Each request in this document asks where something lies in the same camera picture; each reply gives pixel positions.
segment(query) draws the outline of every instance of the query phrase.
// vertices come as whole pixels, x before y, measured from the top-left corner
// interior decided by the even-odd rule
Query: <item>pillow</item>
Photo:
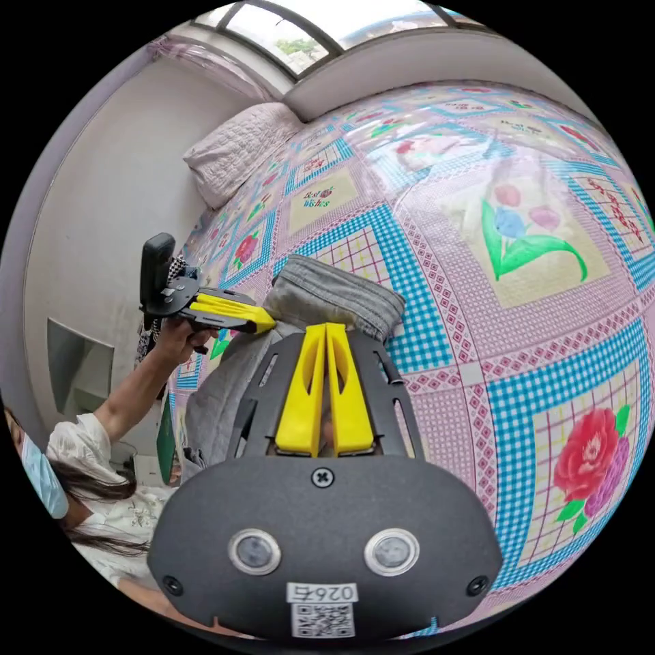
[[[192,146],[183,159],[198,191],[220,209],[275,151],[304,127],[282,102],[255,104]]]

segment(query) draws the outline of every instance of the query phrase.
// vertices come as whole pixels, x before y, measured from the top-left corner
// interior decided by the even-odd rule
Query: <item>bedspread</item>
[[[292,252],[407,300],[388,350],[427,457],[478,494],[505,558],[452,628],[559,576],[632,480],[654,425],[654,239],[602,130],[524,91],[425,84],[307,125],[203,216],[184,256],[258,302]],[[178,435],[232,336],[171,379]],[[620,436],[600,486],[557,467],[588,430],[599,448]]]

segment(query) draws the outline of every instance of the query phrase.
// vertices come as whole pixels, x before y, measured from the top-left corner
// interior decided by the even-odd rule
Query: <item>long black hair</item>
[[[14,413],[5,405],[5,411],[18,428],[23,430]],[[85,500],[100,500],[112,502],[131,498],[136,491],[136,481],[125,479],[123,482],[103,482],[85,473],[82,469],[64,462],[48,459],[62,489],[73,499],[83,504]],[[57,521],[64,534],[74,543],[91,548],[97,548],[117,555],[136,557],[146,553],[148,542],[133,543],[116,537],[89,534],[71,526],[66,519]]]

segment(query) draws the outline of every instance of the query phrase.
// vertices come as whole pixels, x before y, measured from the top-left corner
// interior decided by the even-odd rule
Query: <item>blue face mask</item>
[[[61,487],[45,453],[25,435],[23,439],[23,467],[29,481],[54,519],[62,519],[68,511],[68,498]]]

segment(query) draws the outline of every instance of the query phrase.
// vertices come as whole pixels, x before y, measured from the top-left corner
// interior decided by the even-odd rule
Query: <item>label sticker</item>
[[[357,585],[306,585],[298,582],[287,583],[287,602],[331,603],[357,602]]]
[[[287,583],[291,634],[305,639],[346,639],[355,636],[353,603],[357,585]]]

